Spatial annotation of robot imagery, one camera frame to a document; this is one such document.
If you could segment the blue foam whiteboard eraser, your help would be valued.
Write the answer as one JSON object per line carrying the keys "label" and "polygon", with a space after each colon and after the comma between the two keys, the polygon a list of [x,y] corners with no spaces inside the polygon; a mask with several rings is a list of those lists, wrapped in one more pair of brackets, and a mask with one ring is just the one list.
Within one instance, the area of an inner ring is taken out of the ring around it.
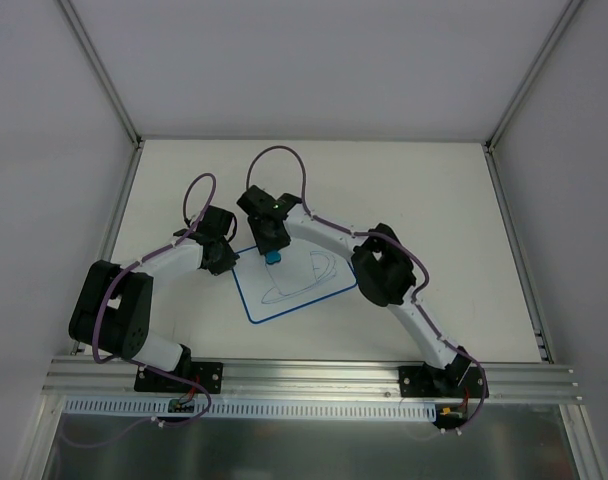
{"label": "blue foam whiteboard eraser", "polygon": [[279,251],[269,251],[264,255],[264,258],[267,265],[274,265],[281,261],[281,254]]}

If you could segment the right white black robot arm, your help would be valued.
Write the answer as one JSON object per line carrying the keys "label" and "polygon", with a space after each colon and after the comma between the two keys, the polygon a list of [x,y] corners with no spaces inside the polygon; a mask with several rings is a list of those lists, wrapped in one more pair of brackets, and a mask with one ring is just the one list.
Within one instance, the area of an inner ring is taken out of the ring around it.
{"label": "right white black robot arm", "polygon": [[274,198],[253,185],[237,200],[265,259],[273,261],[293,239],[313,243],[349,261],[361,294],[372,304],[388,309],[419,347],[420,366],[398,368],[403,397],[455,398],[475,395],[484,374],[470,354],[452,341],[431,320],[422,305],[413,256],[394,231],[380,223],[355,231],[310,211],[304,200],[285,193]]}

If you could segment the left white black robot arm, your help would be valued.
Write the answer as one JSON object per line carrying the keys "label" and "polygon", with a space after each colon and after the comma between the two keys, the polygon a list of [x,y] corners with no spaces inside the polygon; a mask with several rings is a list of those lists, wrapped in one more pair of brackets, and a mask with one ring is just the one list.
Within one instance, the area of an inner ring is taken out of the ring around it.
{"label": "left white black robot arm", "polygon": [[230,245],[236,232],[233,213],[209,206],[195,230],[175,232],[169,250],[130,272],[105,260],[93,263],[69,322],[70,338],[91,345],[100,321],[97,347],[144,368],[135,381],[138,392],[186,393],[200,384],[218,393],[222,365],[195,362],[188,346],[152,331],[152,303],[159,290],[189,273],[232,270],[239,258]]}

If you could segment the blue-framed small whiteboard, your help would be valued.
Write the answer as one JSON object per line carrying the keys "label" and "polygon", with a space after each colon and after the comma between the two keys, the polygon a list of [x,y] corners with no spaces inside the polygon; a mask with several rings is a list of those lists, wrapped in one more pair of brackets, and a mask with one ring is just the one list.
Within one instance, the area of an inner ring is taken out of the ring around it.
{"label": "blue-framed small whiteboard", "polygon": [[357,287],[347,260],[304,240],[281,250],[274,264],[255,246],[240,250],[233,277],[246,316],[255,325]]}

